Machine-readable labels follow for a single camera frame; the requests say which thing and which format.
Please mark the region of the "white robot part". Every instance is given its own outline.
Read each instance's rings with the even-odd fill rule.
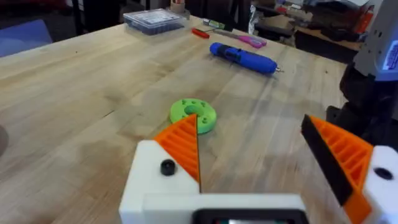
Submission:
[[[376,146],[369,163],[363,194],[372,206],[366,224],[398,223],[398,153]]]
[[[123,224],[187,224],[203,208],[305,211],[294,194],[200,194],[200,186],[180,165],[164,176],[160,164],[173,159],[156,141],[141,141],[119,208]]]
[[[160,173],[160,164],[172,157],[154,140],[138,143],[134,162],[124,189],[119,208],[124,224],[145,224],[144,202],[148,196],[157,195],[197,195],[198,183],[177,165],[173,176]]]

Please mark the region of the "green donut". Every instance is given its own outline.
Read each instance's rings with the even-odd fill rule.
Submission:
[[[214,128],[217,120],[216,111],[210,104],[198,99],[182,99],[175,102],[170,109],[170,120],[176,123],[191,114],[197,114],[198,134]]]

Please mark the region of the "orange 3d-printed part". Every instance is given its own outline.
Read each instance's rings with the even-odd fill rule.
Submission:
[[[371,213],[363,195],[373,146],[331,123],[305,115],[302,134],[353,224]]]
[[[196,114],[172,124],[154,140],[200,183]]]

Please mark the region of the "green toy ring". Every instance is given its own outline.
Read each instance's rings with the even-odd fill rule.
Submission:
[[[170,109],[170,120],[176,123],[191,114],[197,114],[198,134],[214,128],[217,120],[216,111],[203,100],[182,99],[175,102]]]

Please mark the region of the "chair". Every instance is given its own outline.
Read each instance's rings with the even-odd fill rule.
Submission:
[[[51,44],[43,20],[38,19],[0,30],[0,57]]]

